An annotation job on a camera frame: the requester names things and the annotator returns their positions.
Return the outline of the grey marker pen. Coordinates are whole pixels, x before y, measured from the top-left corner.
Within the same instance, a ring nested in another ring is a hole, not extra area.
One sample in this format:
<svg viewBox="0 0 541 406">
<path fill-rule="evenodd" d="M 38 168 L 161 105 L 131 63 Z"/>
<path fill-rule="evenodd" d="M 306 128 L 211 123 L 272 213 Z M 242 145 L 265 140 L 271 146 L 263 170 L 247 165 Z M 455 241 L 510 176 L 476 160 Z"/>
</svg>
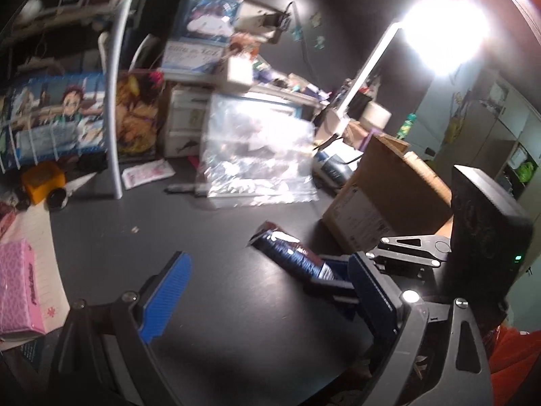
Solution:
<svg viewBox="0 0 541 406">
<path fill-rule="evenodd" d="M 165 188 L 166 194 L 194 194 L 196 196 L 206 196 L 209 188 L 202 183 L 174 183 Z"/>
</svg>

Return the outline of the brown cardboard box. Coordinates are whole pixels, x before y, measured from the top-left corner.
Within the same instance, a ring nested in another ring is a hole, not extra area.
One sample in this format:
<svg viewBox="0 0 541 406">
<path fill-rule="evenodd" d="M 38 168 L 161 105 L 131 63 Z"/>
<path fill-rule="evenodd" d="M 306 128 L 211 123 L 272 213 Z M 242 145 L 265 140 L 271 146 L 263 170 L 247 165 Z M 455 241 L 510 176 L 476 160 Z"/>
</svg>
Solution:
<svg viewBox="0 0 541 406">
<path fill-rule="evenodd" d="M 444 181 L 414 152 L 402 154 L 372 137 L 322 221 L 343 251 L 355 253 L 385 236 L 434 235 L 451 218 Z"/>
</svg>

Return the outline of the pink white sachet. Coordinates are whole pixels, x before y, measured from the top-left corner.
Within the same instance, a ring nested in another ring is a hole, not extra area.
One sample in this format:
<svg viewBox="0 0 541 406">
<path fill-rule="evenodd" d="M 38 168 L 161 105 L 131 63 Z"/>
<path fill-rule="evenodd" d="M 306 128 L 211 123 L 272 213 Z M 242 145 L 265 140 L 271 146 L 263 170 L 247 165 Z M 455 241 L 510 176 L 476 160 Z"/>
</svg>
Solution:
<svg viewBox="0 0 541 406">
<path fill-rule="evenodd" d="M 175 170 L 166 159 L 154 160 L 134 167 L 126 168 L 122 172 L 122 181 L 126 190 L 172 177 Z"/>
</svg>

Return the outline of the blue tube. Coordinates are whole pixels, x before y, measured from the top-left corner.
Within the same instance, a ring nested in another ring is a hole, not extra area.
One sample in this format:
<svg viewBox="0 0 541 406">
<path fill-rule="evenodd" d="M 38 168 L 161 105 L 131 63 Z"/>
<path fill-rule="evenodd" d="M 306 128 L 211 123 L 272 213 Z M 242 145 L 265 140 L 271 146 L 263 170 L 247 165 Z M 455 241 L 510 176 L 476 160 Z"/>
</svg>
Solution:
<svg viewBox="0 0 541 406">
<path fill-rule="evenodd" d="M 348 255 L 318 256 L 300 239 L 269 221 L 258 227 L 249 246 L 302 282 L 310 294 L 334 300 L 357 298 L 349 279 Z"/>
</svg>

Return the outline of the anime poster box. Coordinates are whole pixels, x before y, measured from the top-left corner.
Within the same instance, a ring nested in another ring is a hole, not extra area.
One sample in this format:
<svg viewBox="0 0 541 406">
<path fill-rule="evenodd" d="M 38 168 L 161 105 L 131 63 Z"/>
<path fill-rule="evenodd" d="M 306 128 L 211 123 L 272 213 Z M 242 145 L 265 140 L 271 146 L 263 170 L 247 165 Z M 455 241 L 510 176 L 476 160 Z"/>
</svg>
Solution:
<svg viewBox="0 0 541 406">
<path fill-rule="evenodd" d="M 9 88 L 1 112 L 1 171 L 105 151 L 100 72 L 29 78 Z"/>
</svg>

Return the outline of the white paper roll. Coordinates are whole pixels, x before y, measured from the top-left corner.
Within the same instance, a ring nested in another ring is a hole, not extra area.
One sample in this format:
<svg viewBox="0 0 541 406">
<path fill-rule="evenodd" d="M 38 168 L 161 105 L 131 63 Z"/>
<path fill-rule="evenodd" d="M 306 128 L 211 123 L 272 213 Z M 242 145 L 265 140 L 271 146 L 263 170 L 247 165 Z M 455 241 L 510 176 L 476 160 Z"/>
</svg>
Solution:
<svg viewBox="0 0 541 406">
<path fill-rule="evenodd" d="M 363 110 L 359 121 L 364 128 L 371 130 L 372 128 L 378 128 L 384 130 L 392 117 L 392 113 L 389 112 L 383 106 L 370 101 Z"/>
</svg>

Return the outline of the clear plastic zip bag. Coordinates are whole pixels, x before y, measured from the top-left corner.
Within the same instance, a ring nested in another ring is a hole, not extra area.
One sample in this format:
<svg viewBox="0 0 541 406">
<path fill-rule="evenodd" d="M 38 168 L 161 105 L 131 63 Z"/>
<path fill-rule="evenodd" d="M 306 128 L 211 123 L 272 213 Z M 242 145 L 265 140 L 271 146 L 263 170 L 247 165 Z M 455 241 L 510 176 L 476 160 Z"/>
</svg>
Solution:
<svg viewBox="0 0 541 406">
<path fill-rule="evenodd" d="M 217 207 L 309 203 L 314 127 L 297 104 L 262 93 L 214 93 L 205 113 L 195 193 Z"/>
</svg>

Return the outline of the orange anime card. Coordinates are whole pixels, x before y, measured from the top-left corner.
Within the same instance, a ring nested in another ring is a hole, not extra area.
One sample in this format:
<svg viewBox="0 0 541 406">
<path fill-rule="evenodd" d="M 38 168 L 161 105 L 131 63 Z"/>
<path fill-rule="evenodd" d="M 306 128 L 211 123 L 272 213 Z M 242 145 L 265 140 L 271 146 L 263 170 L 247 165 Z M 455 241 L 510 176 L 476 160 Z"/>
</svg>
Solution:
<svg viewBox="0 0 541 406">
<path fill-rule="evenodd" d="M 163 76 L 122 72 L 116 84 L 116 146 L 121 160 L 152 159 L 156 152 Z"/>
</svg>

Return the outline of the white blue box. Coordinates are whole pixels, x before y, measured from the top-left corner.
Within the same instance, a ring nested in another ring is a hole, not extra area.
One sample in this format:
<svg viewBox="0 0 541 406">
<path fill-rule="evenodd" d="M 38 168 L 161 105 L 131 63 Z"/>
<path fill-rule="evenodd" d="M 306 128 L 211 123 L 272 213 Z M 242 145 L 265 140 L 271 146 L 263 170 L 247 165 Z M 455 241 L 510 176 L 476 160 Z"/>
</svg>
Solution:
<svg viewBox="0 0 541 406">
<path fill-rule="evenodd" d="M 169 40 L 161 68 L 189 73 L 212 74 L 221 62 L 225 48 L 195 42 Z"/>
</svg>

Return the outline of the white drawer unit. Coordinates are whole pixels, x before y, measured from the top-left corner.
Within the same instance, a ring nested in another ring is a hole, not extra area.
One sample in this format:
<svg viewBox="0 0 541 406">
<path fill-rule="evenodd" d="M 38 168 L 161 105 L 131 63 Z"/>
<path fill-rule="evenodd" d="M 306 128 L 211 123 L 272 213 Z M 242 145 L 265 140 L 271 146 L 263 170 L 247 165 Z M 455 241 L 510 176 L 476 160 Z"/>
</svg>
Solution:
<svg viewBox="0 0 541 406">
<path fill-rule="evenodd" d="M 176 84 L 170 90 L 161 152 L 167 159 L 198 156 L 205 114 L 212 91 L 205 87 Z"/>
</svg>

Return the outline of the black round tin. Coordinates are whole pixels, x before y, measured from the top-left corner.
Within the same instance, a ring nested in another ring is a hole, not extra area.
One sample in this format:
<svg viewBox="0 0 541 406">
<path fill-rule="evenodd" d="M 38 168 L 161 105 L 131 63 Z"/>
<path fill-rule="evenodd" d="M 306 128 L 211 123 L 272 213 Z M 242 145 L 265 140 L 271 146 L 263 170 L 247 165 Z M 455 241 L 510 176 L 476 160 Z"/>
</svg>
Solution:
<svg viewBox="0 0 541 406">
<path fill-rule="evenodd" d="M 55 188 L 52 190 L 46 198 L 46 205 L 49 212 L 58 212 L 64 209 L 68 203 L 68 199 L 68 193 L 65 188 Z"/>
</svg>

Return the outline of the pink patterned box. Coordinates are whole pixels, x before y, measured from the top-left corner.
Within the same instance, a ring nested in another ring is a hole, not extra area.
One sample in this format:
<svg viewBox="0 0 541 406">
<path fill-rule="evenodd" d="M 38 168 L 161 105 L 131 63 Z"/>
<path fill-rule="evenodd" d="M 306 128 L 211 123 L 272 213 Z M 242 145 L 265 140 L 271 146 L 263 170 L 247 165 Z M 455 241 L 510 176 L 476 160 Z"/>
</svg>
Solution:
<svg viewBox="0 0 541 406">
<path fill-rule="evenodd" d="M 1 340 L 44 334 L 34 250 L 25 239 L 1 244 Z"/>
</svg>

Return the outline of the orange small box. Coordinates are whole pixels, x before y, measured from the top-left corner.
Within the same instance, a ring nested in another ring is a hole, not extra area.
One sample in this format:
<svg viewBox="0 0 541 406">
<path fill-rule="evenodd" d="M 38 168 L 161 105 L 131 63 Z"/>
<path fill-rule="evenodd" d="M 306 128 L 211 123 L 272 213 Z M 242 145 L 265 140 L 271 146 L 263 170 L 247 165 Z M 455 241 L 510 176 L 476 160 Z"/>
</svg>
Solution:
<svg viewBox="0 0 541 406">
<path fill-rule="evenodd" d="M 49 193 L 66 185 L 63 170 L 51 160 L 43 161 L 21 175 L 22 185 L 33 205 L 44 201 Z"/>
</svg>

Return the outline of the white desk lamp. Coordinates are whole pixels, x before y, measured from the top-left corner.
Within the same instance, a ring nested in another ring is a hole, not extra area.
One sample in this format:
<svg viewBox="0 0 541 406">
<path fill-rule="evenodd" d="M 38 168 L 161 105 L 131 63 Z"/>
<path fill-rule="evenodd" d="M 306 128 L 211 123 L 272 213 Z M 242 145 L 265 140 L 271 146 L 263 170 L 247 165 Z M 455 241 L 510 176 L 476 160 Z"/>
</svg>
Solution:
<svg viewBox="0 0 541 406">
<path fill-rule="evenodd" d="M 449 82 L 481 56 L 492 33 L 486 10 L 471 0 L 417 0 L 381 33 L 355 76 L 323 110 L 315 141 L 341 136 L 374 104 L 396 135 L 431 84 Z"/>
</svg>

